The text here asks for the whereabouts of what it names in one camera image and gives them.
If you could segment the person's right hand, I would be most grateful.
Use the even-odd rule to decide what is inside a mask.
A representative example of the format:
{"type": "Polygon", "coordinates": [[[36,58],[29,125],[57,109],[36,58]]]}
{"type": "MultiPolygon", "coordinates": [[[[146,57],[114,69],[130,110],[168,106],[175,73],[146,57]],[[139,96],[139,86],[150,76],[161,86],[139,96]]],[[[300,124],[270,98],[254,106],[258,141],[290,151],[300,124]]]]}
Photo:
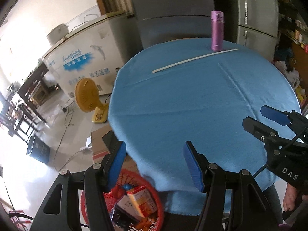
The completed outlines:
{"type": "Polygon", "coordinates": [[[285,196],[282,202],[285,212],[293,211],[293,209],[295,208],[295,200],[297,198],[297,195],[298,191],[295,189],[295,187],[290,184],[287,184],[285,196]]]}

